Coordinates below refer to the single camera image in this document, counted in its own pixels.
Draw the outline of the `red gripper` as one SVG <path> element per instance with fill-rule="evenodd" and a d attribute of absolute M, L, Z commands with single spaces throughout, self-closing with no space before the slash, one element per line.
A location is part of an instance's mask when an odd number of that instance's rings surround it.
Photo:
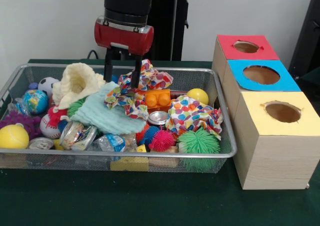
<path fill-rule="evenodd" d="M 138 88 L 142 56 L 144 56 L 152 46 L 154 28 L 149 25 L 143 27 L 122 25 L 109 22 L 105 17 L 98 17 L 94 25 L 94 39 L 98 46 L 107 48 L 104 58 L 104 81 L 107 83 L 112 81 L 113 48 L 127 50 L 135 60 L 130 86 L 132 89 Z"/>

